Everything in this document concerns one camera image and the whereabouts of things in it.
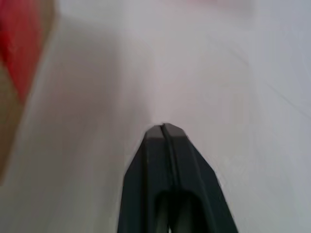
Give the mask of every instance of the white floor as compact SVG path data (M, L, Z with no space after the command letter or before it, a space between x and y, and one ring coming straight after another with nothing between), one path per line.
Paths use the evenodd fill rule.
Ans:
M215 169L241 233L310 232L311 2L236 2L60 0L1 232L115 232L124 172L163 121Z

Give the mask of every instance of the dark gray plastic object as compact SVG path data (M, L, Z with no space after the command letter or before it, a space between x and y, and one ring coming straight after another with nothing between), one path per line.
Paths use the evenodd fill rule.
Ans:
M172 125L144 136L123 183L118 233L237 233L213 169Z

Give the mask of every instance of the red box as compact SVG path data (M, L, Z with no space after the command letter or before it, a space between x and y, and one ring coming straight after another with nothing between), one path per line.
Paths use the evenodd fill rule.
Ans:
M29 92L41 52L36 0L0 0L0 53L18 95Z

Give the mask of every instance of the red object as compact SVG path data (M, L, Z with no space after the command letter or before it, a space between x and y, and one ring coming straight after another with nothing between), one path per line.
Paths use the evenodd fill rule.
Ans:
M0 0L0 55L25 100L41 51L36 0Z

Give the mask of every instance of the blurry red object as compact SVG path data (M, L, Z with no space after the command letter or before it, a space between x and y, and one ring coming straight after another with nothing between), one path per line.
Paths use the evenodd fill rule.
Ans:
M0 55L22 101L41 51L36 0L0 0Z

